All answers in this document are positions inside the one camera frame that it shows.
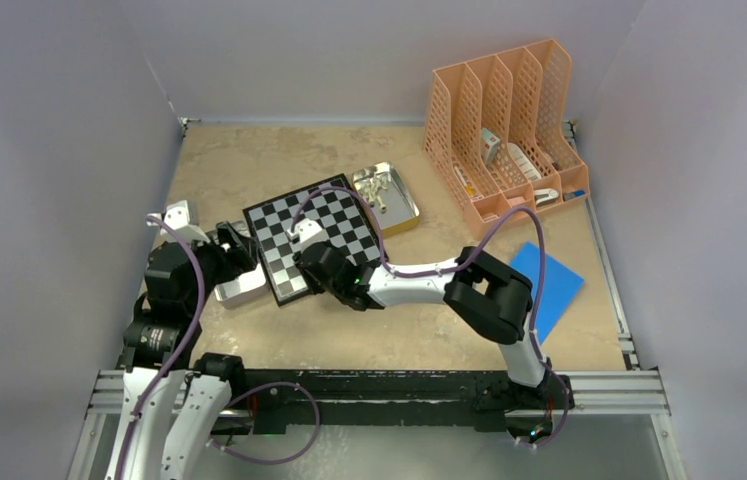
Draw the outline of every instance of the small white box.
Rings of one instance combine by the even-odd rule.
[[[485,162],[485,165],[491,164],[491,161],[497,155],[497,148],[499,147],[500,138],[487,128],[482,127],[482,161]]]

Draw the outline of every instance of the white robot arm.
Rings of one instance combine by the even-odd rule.
[[[405,303],[432,303],[450,306],[477,333],[495,342],[506,362],[512,382],[534,388],[546,379],[544,356],[535,351],[524,331],[532,308],[532,282],[489,254],[480,252],[466,269],[451,271],[472,252],[427,265],[392,265],[390,271],[378,262],[355,265],[328,242],[317,222],[302,219],[288,233],[299,242],[296,265],[317,293],[329,291],[341,303],[356,310],[382,309]],[[438,272],[415,278],[394,275]],[[481,281],[488,288],[473,288]]]
[[[162,238],[180,237],[184,245],[177,244],[176,239],[163,243],[149,255],[144,275],[146,293],[135,302],[132,322],[123,334],[120,363],[125,370],[124,398],[106,480],[157,480],[159,475],[186,478],[217,414],[231,396],[231,387],[219,365],[234,357],[219,356],[222,361],[215,361],[214,354],[206,354],[197,362],[197,366],[203,362],[205,367],[195,368],[191,382],[198,389],[191,388],[182,413],[170,429],[190,352],[201,332],[198,324],[191,330],[199,303],[199,282],[183,246],[199,263],[203,286],[207,287],[202,292],[204,297],[217,285],[257,267],[253,240],[240,236],[227,222],[218,223],[212,235],[207,235],[196,225],[195,211],[187,202],[172,204],[163,216],[151,217],[163,218],[165,226],[175,232],[173,235],[163,230]],[[170,359],[173,362],[165,365]]]

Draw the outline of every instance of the cable tie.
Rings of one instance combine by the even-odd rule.
[[[158,220],[163,220],[163,219],[161,218],[161,214],[160,214],[160,213],[150,213],[150,214],[149,214],[149,215],[147,215],[147,216],[148,216],[148,217],[154,217],[154,218],[157,218]],[[149,222],[149,221],[147,221],[147,222],[146,222],[146,226],[147,226],[147,227],[157,227],[158,225],[157,225],[157,224],[155,224],[155,223],[153,223],[153,222]]]

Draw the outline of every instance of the white box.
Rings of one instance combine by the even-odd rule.
[[[497,148],[500,147],[500,138],[494,135],[487,128],[482,127],[482,161],[485,165],[490,165],[497,155]]]
[[[523,172],[524,175],[526,175],[526,178],[530,182],[541,179],[541,172],[539,172],[538,169],[535,168],[535,165],[532,164],[532,162],[529,160],[529,157],[527,157],[526,154],[523,153],[523,150],[521,150],[516,143],[508,144],[508,154],[511,155],[514,163],[517,164],[517,166],[520,168],[520,171]]]

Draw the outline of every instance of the orange desk organizer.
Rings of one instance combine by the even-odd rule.
[[[423,150],[477,239],[511,205],[522,202],[536,210],[535,190],[559,192],[554,203],[537,208],[539,213],[590,194],[588,167],[561,130],[570,65],[561,45],[545,40],[432,72]],[[488,165],[482,161],[483,127],[502,139]],[[527,179],[508,142],[520,147],[542,178]],[[564,201],[565,193],[577,190],[585,195]]]

